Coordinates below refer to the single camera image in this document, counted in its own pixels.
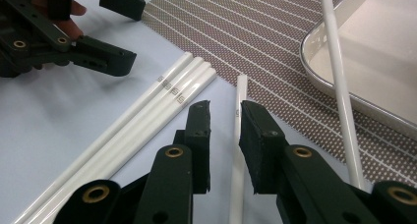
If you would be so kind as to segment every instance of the human hand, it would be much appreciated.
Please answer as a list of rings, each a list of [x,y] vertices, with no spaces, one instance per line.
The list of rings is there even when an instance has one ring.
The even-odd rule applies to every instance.
[[[47,0],[31,0],[33,6],[42,14],[47,16]],[[71,15],[81,16],[87,11],[86,7],[80,5],[76,1],[72,1]],[[83,35],[83,31],[74,23],[73,20],[68,21],[51,21],[54,25],[64,31],[72,40],[76,40],[80,35]]]

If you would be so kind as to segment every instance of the dotted pattern surface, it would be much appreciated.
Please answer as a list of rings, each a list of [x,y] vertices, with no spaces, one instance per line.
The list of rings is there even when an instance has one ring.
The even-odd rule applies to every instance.
[[[302,39],[322,18],[320,0],[152,0],[143,21],[344,162],[336,102],[315,89],[299,58]],[[364,175],[417,187],[417,141],[354,112]]]

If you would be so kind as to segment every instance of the white table surface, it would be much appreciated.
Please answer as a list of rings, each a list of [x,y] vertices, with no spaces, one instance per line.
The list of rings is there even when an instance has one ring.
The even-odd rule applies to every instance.
[[[86,35],[138,54],[127,77],[82,67],[46,66],[15,79],[0,79],[0,223],[12,223],[48,185],[116,120],[183,51],[141,22],[78,0],[88,7],[76,22]],[[236,89],[221,78],[195,100],[210,101],[211,191],[194,196],[194,223],[227,223]],[[113,178],[122,187],[149,172],[156,152],[184,129],[188,109],[175,117]],[[317,148],[276,119],[290,143]],[[319,151],[346,179],[346,168]],[[253,196],[245,181],[245,223],[280,223],[275,196]]]

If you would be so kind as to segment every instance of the white tray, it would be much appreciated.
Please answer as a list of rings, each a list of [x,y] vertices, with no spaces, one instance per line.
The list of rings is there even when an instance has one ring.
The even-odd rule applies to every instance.
[[[417,0],[343,0],[336,8],[353,107],[417,140]],[[303,40],[310,81],[334,96],[326,31]]]

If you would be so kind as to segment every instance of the vertical white rod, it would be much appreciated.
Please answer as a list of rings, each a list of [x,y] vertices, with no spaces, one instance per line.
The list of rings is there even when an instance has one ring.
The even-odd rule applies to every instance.
[[[14,221],[22,224],[47,202],[89,159],[122,129],[163,87],[193,60],[185,52],[147,91],[145,91],[100,137],[98,137],[52,184]]]
[[[356,138],[355,123],[353,121],[352,106],[349,91],[343,71],[340,43],[337,33],[337,22],[332,0],[322,0],[323,15],[328,33],[328,51],[336,91],[337,108],[343,136],[343,145],[349,172],[350,184],[364,190],[362,164]]]
[[[234,153],[232,165],[232,182],[230,188],[230,208],[229,224],[243,223],[243,196],[245,189],[245,158],[239,147],[242,119],[242,100],[246,100],[248,91],[248,76],[237,77],[236,86],[236,111],[235,111],[235,130],[234,130]]]
[[[187,84],[183,93],[173,97],[171,94],[170,98],[164,98],[168,102],[168,107],[149,113],[144,119],[146,122],[136,120],[136,117],[132,119],[29,219],[29,223],[52,223],[57,211],[78,187],[93,180],[109,179],[114,175],[213,80],[215,70],[203,65],[200,69],[202,67],[205,70]]]

